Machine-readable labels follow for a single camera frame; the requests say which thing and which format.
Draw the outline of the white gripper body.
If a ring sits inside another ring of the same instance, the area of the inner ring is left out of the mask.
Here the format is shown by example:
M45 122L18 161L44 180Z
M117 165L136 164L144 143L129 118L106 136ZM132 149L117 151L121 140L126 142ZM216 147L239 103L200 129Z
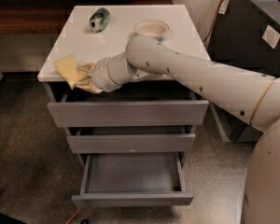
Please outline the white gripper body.
M120 85L118 85L109 75L108 62L109 58L103 58L97 62L91 71L91 79L97 88L102 91L112 92L119 89Z

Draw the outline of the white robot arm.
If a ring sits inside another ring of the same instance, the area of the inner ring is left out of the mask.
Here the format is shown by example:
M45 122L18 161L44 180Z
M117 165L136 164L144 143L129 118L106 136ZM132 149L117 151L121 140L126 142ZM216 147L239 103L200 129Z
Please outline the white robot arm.
M120 55L78 69L94 92L118 89L137 69L166 75L262 131L246 175L243 220L280 224L280 78L185 55L143 35Z

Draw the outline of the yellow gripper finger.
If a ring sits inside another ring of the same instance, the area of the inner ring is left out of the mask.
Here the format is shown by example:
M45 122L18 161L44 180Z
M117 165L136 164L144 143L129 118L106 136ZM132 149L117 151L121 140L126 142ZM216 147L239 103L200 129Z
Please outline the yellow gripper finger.
M76 87L91 93L101 93L103 90L98 88L90 78L77 82Z
M84 63L84 64L80 64L77 69L84 71L86 73L90 73L92 71L94 67L94 63Z

